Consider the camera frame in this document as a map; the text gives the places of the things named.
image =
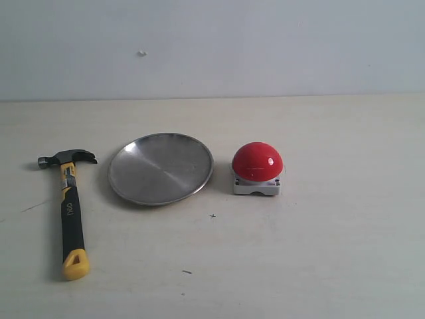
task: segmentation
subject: stainless steel plate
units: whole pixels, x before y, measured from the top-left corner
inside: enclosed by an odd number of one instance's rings
[[[200,141],[176,133],[139,138],[113,158],[114,191],[141,205],[165,205],[200,190],[213,172],[213,157]]]

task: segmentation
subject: yellow handle end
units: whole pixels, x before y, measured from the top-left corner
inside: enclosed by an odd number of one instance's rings
[[[64,261],[63,274],[67,280],[77,280],[88,274],[90,263],[84,249],[74,249]]]

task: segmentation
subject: hammer head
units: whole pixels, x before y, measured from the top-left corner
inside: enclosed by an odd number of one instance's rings
[[[44,169],[52,165],[62,165],[70,162],[75,163],[76,161],[88,161],[94,164],[98,163],[96,158],[94,158],[93,153],[90,153],[86,150],[68,150],[59,152],[51,158],[39,158],[39,167]]]

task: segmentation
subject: yellow and black handle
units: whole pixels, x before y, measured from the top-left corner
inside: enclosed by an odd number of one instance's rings
[[[90,271],[81,224],[81,208],[76,186],[74,163],[60,165],[62,172],[62,244],[63,274],[68,280],[82,278]]]

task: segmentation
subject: white wall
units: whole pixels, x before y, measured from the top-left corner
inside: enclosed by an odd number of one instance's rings
[[[0,100],[425,90],[424,12],[423,0],[3,0]]]

